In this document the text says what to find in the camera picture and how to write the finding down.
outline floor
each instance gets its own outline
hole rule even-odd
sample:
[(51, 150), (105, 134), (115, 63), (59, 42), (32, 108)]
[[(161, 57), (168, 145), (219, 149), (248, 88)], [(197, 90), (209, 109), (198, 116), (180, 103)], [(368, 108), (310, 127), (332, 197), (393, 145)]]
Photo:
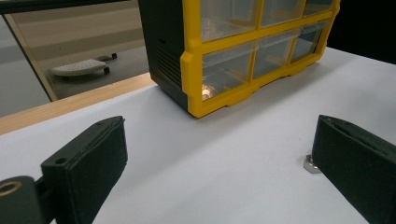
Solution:
[(84, 91), (90, 91), (149, 71), (145, 47), (116, 53), (118, 57), (115, 60), (112, 59), (111, 55), (96, 58), (96, 60), (106, 62), (110, 68), (110, 74), (108, 75), (105, 75), (103, 70), (79, 77), (63, 78), (52, 75), (55, 92), (59, 98), (63, 99)]

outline wooden trim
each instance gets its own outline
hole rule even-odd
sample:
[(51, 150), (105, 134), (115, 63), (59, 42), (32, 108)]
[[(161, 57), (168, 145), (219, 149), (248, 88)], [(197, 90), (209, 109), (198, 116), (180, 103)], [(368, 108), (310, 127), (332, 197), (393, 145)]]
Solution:
[(0, 118), (0, 134), (10, 133), (154, 84), (149, 73), (146, 73), (47, 105), (5, 116)]

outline white table surface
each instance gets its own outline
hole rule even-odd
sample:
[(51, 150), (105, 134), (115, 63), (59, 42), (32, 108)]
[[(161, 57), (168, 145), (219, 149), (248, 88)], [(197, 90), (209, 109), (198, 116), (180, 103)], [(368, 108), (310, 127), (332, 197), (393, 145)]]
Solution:
[(396, 144), (396, 65), (335, 49), (301, 74), (195, 119), (151, 86), (0, 136), (0, 179), (40, 163), (100, 119), (122, 115), (129, 161), (94, 223), (366, 223), (303, 160), (318, 115)]

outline metal nut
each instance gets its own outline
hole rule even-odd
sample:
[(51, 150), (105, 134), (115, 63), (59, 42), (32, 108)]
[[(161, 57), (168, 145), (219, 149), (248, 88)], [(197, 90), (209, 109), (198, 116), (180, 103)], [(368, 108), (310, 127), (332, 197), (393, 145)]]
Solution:
[(311, 174), (321, 174), (319, 168), (314, 164), (312, 155), (307, 155), (304, 160), (304, 168)]

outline plastic drawer organizer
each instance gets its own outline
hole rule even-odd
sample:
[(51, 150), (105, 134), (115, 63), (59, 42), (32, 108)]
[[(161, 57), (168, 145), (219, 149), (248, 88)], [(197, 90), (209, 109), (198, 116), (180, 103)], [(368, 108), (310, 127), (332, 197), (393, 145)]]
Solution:
[(139, 0), (151, 78), (200, 118), (323, 54), (340, 0)]

